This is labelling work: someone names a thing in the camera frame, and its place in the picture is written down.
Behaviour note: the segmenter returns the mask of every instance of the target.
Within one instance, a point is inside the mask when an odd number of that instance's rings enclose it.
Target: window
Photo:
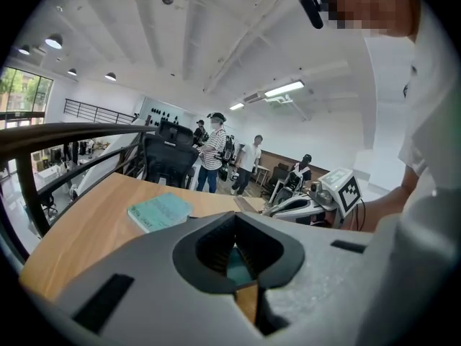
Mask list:
[[[0,78],[0,112],[44,112],[51,79],[5,67]]]

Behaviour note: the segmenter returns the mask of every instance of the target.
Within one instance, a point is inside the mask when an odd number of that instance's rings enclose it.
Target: white ceiling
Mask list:
[[[52,33],[63,36],[62,50],[44,43]],[[174,0],[169,6],[162,0],[44,0],[17,39],[16,46],[24,44],[46,54],[22,59],[57,74],[76,68],[85,78],[108,63],[150,66],[226,108],[301,79],[306,89],[293,93],[295,111],[307,119],[316,112],[361,112],[364,133],[374,134],[376,91],[364,38],[315,30],[297,0]]]

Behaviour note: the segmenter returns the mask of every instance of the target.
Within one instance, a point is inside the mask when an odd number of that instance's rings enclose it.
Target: black metal railing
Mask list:
[[[44,117],[45,112],[0,112],[0,120],[32,120]]]
[[[131,124],[135,119],[131,115],[72,99],[66,99],[64,114],[73,115],[74,117],[89,120],[93,123]]]
[[[30,212],[32,224],[37,229],[37,232],[43,237],[50,229],[45,213],[43,212],[40,201],[46,198],[51,193],[56,191],[59,187],[75,178],[82,172],[95,165],[108,160],[118,154],[125,153],[129,150],[137,148],[134,156],[131,154],[130,158],[124,162],[118,162],[117,166],[106,173],[103,177],[98,179],[93,186],[100,183],[103,179],[107,178],[114,172],[120,172],[123,167],[129,165],[133,161],[140,159],[142,156],[142,148],[140,147],[143,135],[146,132],[155,131],[156,127],[148,127],[145,125],[110,125],[110,124],[96,124],[96,123],[51,123],[45,125],[32,125],[29,127],[10,128],[0,132],[0,162],[16,159],[17,175],[21,185],[22,196],[26,206]],[[65,175],[55,179],[44,188],[37,191],[32,172],[32,160],[30,154],[37,150],[43,150],[51,146],[61,145],[63,143],[77,142],[86,138],[95,138],[101,136],[110,136],[127,133],[139,133],[140,136],[136,138],[136,143],[131,143],[129,146],[119,148],[104,156],[95,158],[81,166],[76,167],[74,170],[67,172]],[[84,194],[75,199],[74,204]],[[55,222],[62,216],[67,209],[62,211],[55,219]],[[29,254],[22,245],[18,238],[12,223],[3,206],[0,204],[0,234],[9,245],[9,248],[15,254],[17,259],[25,263]]]

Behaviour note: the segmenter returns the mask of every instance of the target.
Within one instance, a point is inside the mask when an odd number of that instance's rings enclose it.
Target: desk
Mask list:
[[[277,195],[277,189],[279,188],[280,184],[285,182],[285,179],[279,178],[277,180],[277,183],[275,184],[274,192],[271,195],[271,198],[269,200],[269,204],[272,204],[274,202],[275,196]]]
[[[269,170],[267,168],[261,165],[258,165],[258,175],[256,176],[256,184],[258,184],[259,176],[264,173],[262,176],[262,181],[261,181],[261,186],[262,186],[264,184],[264,180],[266,179],[268,172]]]
[[[193,204],[192,216],[240,211],[233,196],[182,190],[112,174],[59,219],[26,261],[21,284],[53,301],[67,283],[124,243],[143,233],[127,215],[136,203],[172,192]],[[261,198],[246,198],[262,210]]]
[[[54,181],[56,178],[59,177],[59,171],[56,165],[49,167],[47,169],[42,170],[41,172],[37,173],[37,176],[43,182],[43,185],[47,185],[48,183]]]

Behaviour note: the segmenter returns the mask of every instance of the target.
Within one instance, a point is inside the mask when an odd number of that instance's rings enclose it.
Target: green notebook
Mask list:
[[[166,193],[133,205],[128,208],[127,213],[139,227],[150,233],[184,223],[193,209],[192,204],[186,203],[173,193]]]

